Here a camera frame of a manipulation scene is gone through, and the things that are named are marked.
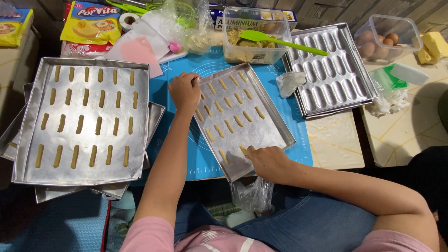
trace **blue silicone baking mat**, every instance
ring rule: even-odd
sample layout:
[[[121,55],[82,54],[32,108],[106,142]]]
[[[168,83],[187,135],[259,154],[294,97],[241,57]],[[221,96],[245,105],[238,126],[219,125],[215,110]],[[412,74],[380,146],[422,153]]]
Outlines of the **blue silicone baking mat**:
[[[146,150],[151,163],[154,163],[157,157],[176,111],[168,92],[168,82],[182,72],[198,73],[206,77],[231,66],[233,65],[224,61],[222,47],[212,47],[210,53],[189,54],[184,58],[161,65],[164,74],[149,81],[149,100],[166,106],[167,110]],[[252,67],[297,141],[285,153],[292,160],[313,165],[305,121],[300,116],[297,102],[293,96],[282,99],[279,94],[276,77],[285,72],[282,61],[279,60],[272,65],[252,65]],[[187,181],[224,176],[195,120],[191,121],[188,137]]]

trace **stacked baking trays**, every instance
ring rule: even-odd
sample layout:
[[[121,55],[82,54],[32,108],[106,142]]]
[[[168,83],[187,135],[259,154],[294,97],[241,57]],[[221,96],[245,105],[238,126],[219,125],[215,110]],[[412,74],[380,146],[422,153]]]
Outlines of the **stacked baking trays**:
[[[302,116],[324,116],[371,103],[378,93],[356,50],[346,23],[291,33],[296,44],[318,48],[328,56],[290,48],[286,71],[305,72],[307,82],[295,96]]]
[[[20,136],[10,136],[12,182],[35,185],[37,202],[86,187],[121,198],[165,110],[148,103],[148,74],[146,64],[43,58]]]

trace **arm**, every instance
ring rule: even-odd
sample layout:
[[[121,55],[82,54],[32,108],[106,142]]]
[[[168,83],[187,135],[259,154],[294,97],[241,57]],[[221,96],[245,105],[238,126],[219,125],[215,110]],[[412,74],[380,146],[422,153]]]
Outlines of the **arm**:
[[[434,252],[439,251],[434,217],[425,199],[416,191],[362,174],[302,165],[290,160],[278,147],[255,150],[249,146],[247,150],[247,158],[262,178],[318,191],[358,206],[378,216],[373,230],[401,232]]]
[[[154,216],[167,220],[174,227],[177,202],[187,174],[188,130],[201,99],[199,78],[198,74],[182,73],[174,77],[168,86],[177,111],[149,173],[134,222],[146,216]]]

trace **blue jeans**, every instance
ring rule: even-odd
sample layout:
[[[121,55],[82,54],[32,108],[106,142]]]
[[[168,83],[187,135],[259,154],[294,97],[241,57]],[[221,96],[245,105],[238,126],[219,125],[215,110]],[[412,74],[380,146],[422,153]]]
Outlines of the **blue jeans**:
[[[275,185],[270,216],[233,229],[280,252],[350,252],[361,245],[376,216],[354,205],[300,188]],[[174,241],[203,225],[221,224],[198,202],[178,206]]]

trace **roll of tape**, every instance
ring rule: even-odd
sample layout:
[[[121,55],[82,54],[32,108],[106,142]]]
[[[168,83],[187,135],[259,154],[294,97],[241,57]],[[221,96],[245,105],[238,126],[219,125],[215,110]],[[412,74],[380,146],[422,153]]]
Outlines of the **roll of tape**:
[[[122,14],[119,19],[121,27],[123,27],[125,32],[128,32],[129,30],[133,29],[134,25],[136,25],[139,21],[140,17],[130,12]]]

